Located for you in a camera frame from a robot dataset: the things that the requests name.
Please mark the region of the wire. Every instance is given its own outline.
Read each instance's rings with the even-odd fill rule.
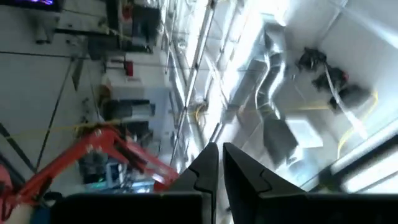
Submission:
[[[327,105],[314,105],[314,106],[302,106],[299,108],[292,108],[289,109],[287,111],[296,111],[296,110],[329,110],[329,107]],[[188,115],[196,115],[196,110],[192,113],[188,113]],[[245,111],[244,113],[257,113],[257,110],[253,109],[253,110],[249,110],[249,111]],[[72,124],[72,125],[67,125],[67,126],[58,126],[58,127],[51,127],[48,129],[31,129],[31,130],[27,130],[21,133],[17,133],[17,134],[13,134],[10,135],[8,137],[5,137],[5,139],[17,139],[17,138],[24,138],[26,136],[31,137],[34,136],[36,134],[43,134],[46,133],[47,131],[66,131],[66,130],[74,130],[74,129],[78,129],[78,128],[92,128],[96,125],[117,125],[117,124],[123,124],[123,123],[128,123],[130,121],[124,121],[123,119],[113,119],[110,121],[105,121],[105,122],[93,122],[93,123],[80,123],[80,124]]]
[[[377,91],[374,91],[372,93],[372,96],[374,98],[373,104],[372,106],[368,109],[368,111],[361,117],[361,122],[363,123],[364,120],[366,120],[368,118],[368,116],[374,111],[374,109],[376,108],[377,104],[379,103],[379,93]],[[354,134],[354,127],[349,128],[349,130],[347,130],[342,137],[339,140],[338,143],[338,147],[337,147],[337,159],[340,158],[340,154],[341,154],[341,148],[343,147],[343,145],[345,144],[345,142]]]
[[[86,13],[86,12],[78,12],[78,11],[74,11],[71,9],[63,9],[65,12],[71,12],[74,14],[78,14],[78,15],[82,15],[82,16],[91,16],[91,17],[97,17],[97,18],[103,18],[104,16],[100,16],[100,15],[94,15],[94,14],[90,14],[90,13]]]
[[[37,162],[36,162],[36,168],[35,168],[35,171],[36,171],[36,172],[37,172],[38,169],[39,169],[40,162],[41,162],[42,157],[43,157],[43,152],[44,152],[45,147],[46,147],[46,145],[47,145],[47,141],[49,140],[50,130],[51,130],[52,124],[53,124],[53,122],[54,122],[55,115],[57,114],[57,111],[58,111],[58,106],[59,106],[60,101],[61,101],[63,89],[65,88],[65,85],[66,85],[66,83],[67,83],[67,80],[68,80],[68,78],[69,78],[69,76],[70,76],[70,70],[71,70],[71,68],[72,68],[72,58],[71,58],[71,60],[69,61],[69,66],[68,66],[68,68],[67,68],[67,73],[65,74],[65,77],[64,77],[64,79],[63,79],[63,82],[62,82],[62,85],[61,85],[61,89],[60,89],[60,92],[59,92],[59,94],[58,94],[57,101],[55,102],[54,110],[52,111],[52,115],[51,115],[50,122],[49,122],[49,128],[47,128],[47,131],[45,132],[45,136],[44,136],[44,140],[43,140],[43,145],[42,145],[42,148],[41,148],[41,150],[40,150],[40,152],[39,152],[39,157],[37,158]]]

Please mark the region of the yellow cable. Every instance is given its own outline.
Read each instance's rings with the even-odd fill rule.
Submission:
[[[364,122],[366,118],[374,111],[376,108],[377,104],[379,103],[379,93],[377,91],[374,91],[372,93],[372,96],[374,98],[372,106],[368,109],[368,111],[361,117],[361,122]],[[349,128],[342,137],[339,140],[338,147],[337,147],[337,159],[340,158],[341,154],[341,148],[345,144],[345,142],[354,134],[354,127]]]
[[[200,110],[206,105],[200,105],[193,113],[189,113],[189,114],[193,114],[195,115],[195,119],[198,122],[199,120],[199,114],[200,114]],[[301,108],[296,108],[296,109],[291,109],[291,110],[327,110],[328,107],[325,105],[320,105],[320,106],[303,106]],[[256,113],[257,110],[251,110],[251,111],[245,111],[245,112],[251,112],[251,113]],[[85,127],[93,127],[96,126],[98,124],[109,124],[109,125],[114,125],[114,124],[121,124],[124,121],[121,119],[114,119],[111,121],[107,121],[104,123],[83,123],[83,124],[73,124],[73,125],[68,125],[68,126],[59,126],[59,127],[52,127],[50,129],[31,129],[31,130],[27,130],[27,131],[23,131],[21,133],[17,133],[17,134],[13,134],[9,137],[6,137],[6,139],[15,139],[15,138],[21,138],[21,137],[25,137],[25,136],[33,136],[35,134],[43,134],[46,133],[47,131],[64,131],[64,130],[71,130],[71,129],[78,129],[78,128],[85,128]]]

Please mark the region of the metal duct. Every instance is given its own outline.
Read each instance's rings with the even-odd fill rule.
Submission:
[[[285,162],[298,146],[284,115],[274,103],[275,95],[286,81],[284,28],[275,23],[264,26],[264,75],[256,89],[255,105],[263,128],[263,143],[276,166]]]

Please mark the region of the wall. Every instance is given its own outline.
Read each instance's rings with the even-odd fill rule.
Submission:
[[[152,55],[126,54],[126,60],[133,61],[134,80],[128,80],[123,70],[113,69],[107,70],[106,78],[103,80],[103,83],[109,82],[112,86],[113,99],[147,99],[155,104],[155,116],[150,119],[149,127],[154,130],[156,139],[161,139],[165,133],[170,132],[170,128],[166,128],[165,117],[168,113],[171,84],[169,75],[164,73],[165,61],[160,53],[159,49],[154,49]],[[108,66],[114,67],[115,64],[108,63]]]
[[[40,163],[40,168],[43,168],[73,144],[73,127],[71,126],[80,123],[83,115],[81,101],[86,97],[89,98],[90,110],[95,110],[95,96],[92,90],[95,90],[100,83],[101,67],[97,63],[84,60],[80,87],[78,91],[75,91],[71,75],[77,69],[78,60],[70,63],[68,57],[76,49],[71,49],[66,44],[67,36],[55,35],[53,44],[36,45],[32,26],[25,11],[12,7],[0,7],[0,28],[7,31],[0,36],[2,75],[0,122],[5,125],[11,135],[15,136],[18,145],[34,166],[42,148],[58,94],[67,76],[58,110],[54,116],[53,129],[49,132]],[[25,166],[3,137],[0,138],[0,152],[26,179],[32,176],[33,172]],[[81,191],[80,175],[76,166],[70,166],[54,180],[50,188],[64,194]]]
[[[395,4],[397,3],[394,1],[386,0],[350,1],[348,9],[361,15],[366,21],[355,21],[348,14],[343,14],[321,44],[321,49],[327,53],[330,63],[345,70],[351,82],[379,93],[378,105],[364,121],[370,135],[397,118],[398,90],[395,83],[398,81],[398,51],[391,39],[385,39],[384,35],[386,32],[392,34],[398,29],[392,21],[395,15],[392,9]],[[377,26],[376,29],[368,29],[366,24]],[[365,114],[371,105],[372,100],[357,110],[358,116]],[[351,126],[346,121],[331,125],[337,136],[341,136]],[[355,134],[343,150],[348,152],[362,141],[363,139]]]

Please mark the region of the red robotic arm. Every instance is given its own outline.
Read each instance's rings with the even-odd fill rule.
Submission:
[[[132,140],[121,139],[119,131],[110,126],[103,126],[69,147],[26,182],[18,193],[14,194],[9,188],[3,191],[1,195],[3,211],[4,207],[13,208],[20,203],[36,204],[35,198],[41,197],[47,191],[52,180],[59,173],[93,150],[105,152],[120,162],[130,164],[143,174],[151,176],[156,180],[155,190],[166,189],[178,178],[178,173],[174,169],[143,150],[140,145]]]

